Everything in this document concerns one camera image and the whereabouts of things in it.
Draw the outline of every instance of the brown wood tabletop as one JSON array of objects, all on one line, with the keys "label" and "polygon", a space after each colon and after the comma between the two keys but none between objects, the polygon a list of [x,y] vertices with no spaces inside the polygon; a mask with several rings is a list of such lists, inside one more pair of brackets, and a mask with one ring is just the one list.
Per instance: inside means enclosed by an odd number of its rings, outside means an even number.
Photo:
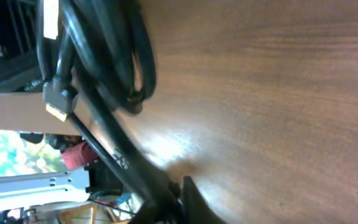
[{"label": "brown wood tabletop", "polygon": [[358,0],[141,2],[147,156],[228,223],[358,223]]}]

